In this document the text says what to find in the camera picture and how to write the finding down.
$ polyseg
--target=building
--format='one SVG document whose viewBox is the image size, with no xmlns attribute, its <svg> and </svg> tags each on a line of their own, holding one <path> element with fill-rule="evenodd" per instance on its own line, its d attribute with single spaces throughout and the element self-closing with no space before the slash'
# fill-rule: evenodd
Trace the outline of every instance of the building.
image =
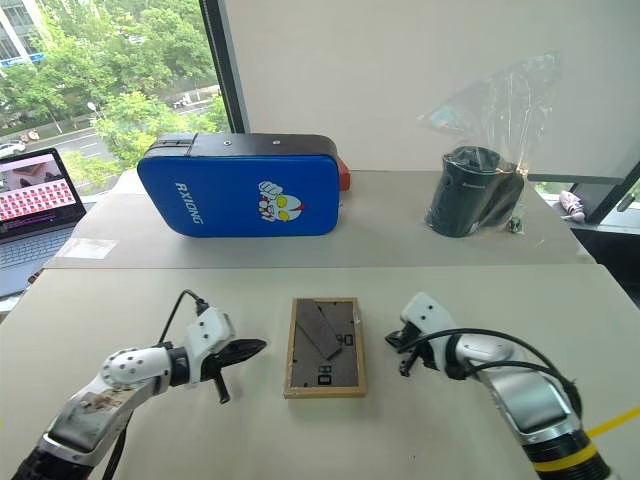
<svg viewBox="0 0 640 480">
<path fill-rule="evenodd" d="M 40 60 L 43 54 L 33 43 L 41 23 L 35 0 L 0 0 L 0 65 Z"/>
</svg>

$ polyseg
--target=car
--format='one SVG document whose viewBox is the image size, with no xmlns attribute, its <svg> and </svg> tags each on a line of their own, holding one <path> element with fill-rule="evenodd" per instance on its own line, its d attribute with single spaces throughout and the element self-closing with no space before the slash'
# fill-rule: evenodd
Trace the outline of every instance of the car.
<svg viewBox="0 0 640 480">
<path fill-rule="evenodd" d="M 26 148 L 27 147 L 25 147 L 24 143 L 22 143 L 20 140 L 14 140 L 11 142 L 0 144 L 0 158 L 24 152 Z"/>
</svg>

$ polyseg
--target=laptop keyboard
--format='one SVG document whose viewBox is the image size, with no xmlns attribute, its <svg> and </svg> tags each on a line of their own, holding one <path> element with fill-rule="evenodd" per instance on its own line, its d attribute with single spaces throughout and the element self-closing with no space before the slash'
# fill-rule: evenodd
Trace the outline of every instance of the laptop keyboard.
<svg viewBox="0 0 640 480">
<path fill-rule="evenodd" d="M 60 230 L 0 245 L 0 268 L 52 257 L 64 245 L 70 234 L 70 230 Z"/>
</svg>

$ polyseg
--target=laptop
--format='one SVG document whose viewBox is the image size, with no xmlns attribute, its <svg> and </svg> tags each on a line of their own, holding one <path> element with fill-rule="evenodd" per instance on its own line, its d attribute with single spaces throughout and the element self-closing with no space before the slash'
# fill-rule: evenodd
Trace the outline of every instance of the laptop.
<svg viewBox="0 0 640 480">
<path fill-rule="evenodd" d="M 0 159 L 0 297 L 24 290 L 85 213 L 55 148 Z"/>
</svg>

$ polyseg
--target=black container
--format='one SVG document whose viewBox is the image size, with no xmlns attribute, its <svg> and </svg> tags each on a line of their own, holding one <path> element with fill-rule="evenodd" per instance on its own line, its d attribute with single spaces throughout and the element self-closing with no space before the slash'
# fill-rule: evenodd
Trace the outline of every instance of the black container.
<svg viewBox="0 0 640 480">
<path fill-rule="evenodd" d="M 465 146 L 442 157 L 440 184 L 427 224 L 441 235 L 464 237 L 480 226 L 506 222 L 524 179 L 516 165 L 483 147 Z"/>
</svg>

